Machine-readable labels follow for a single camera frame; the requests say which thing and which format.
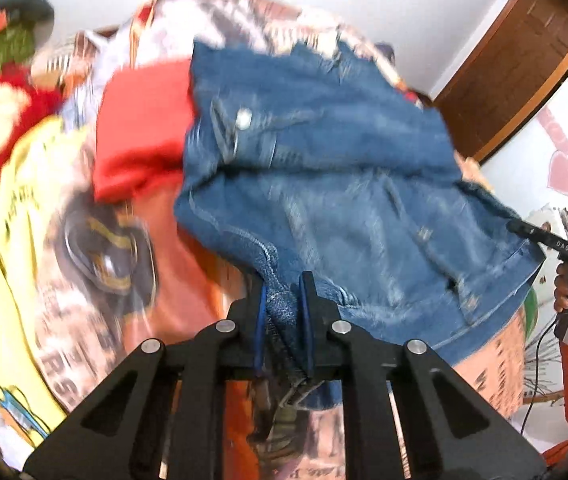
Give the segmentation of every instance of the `wooden door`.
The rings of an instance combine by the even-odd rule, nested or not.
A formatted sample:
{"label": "wooden door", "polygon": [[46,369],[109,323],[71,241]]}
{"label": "wooden door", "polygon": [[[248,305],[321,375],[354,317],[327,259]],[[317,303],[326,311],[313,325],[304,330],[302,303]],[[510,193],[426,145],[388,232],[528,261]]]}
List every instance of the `wooden door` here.
{"label": "wooden door", "polygon": [[481,160],[499,147],[567,56],[568,0],[509,0],[435,99],[456,149]]}

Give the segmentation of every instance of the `blue denim fabric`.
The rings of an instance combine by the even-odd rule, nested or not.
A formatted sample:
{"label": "blue denim fabric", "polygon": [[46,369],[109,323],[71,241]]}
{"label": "blue denim fabric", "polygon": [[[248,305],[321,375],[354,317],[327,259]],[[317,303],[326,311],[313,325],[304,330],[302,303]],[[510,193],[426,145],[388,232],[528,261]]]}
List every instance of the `blue denim fabric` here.
{"label": "blue denim fabric", "polygon": [[[420,338],[450,364],[502,329],[544,259],[506,229],[516,213],[461,181],[435,110],[416,108],[341,45],[325,59],[196,43],[200,120],[187,136],[176,218],[267,285],[272,360],[290,400],[303,369],[296,284],[385,341]],[[334,387],[305,406],[336,401]]]}

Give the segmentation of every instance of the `triangular cutout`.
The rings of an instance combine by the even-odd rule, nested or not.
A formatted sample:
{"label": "triangular cutout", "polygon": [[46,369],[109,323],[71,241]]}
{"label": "triangular cutout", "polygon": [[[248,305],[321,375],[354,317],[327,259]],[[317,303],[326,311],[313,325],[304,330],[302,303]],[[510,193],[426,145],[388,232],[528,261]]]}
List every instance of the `triangular cutout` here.
{"label": "triangular cutout", "polygon": [[489,426],[488,420],[443,375],[433,375],[433,385],[455,438],[464,438]]}
{"label": "triangular cutout", "polygon": [[128,399],[138,378],[129,372],[82,420],[82,426],[105,436],[115,436],[122,423]]}

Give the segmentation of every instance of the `folded red fabric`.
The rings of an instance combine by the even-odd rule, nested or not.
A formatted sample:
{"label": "folded red fabric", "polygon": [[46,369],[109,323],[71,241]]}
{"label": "folded red fabric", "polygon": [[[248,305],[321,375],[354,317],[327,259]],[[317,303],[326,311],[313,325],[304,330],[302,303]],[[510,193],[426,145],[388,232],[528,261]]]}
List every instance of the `folded red fabric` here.
{"label": "folded red fabric", "polygon": [[181,178],[195,117],[190,59],[116,72],[96,123],[95,199],[119,202]]}

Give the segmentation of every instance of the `yellow cloth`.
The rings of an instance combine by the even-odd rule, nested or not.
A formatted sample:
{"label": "yellow cloth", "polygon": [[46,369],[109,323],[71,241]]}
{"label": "yellow cloth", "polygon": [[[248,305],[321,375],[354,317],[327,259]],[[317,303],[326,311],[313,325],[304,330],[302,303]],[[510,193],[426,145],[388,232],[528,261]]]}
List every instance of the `yellow cloth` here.
{"label": "yellow cloth", "polygon": [[0,178],[0,385],[19,387],[51,429],[65,414],[32,358],[36,274],[62,180],[85,136],[46,118],[17,142]]}

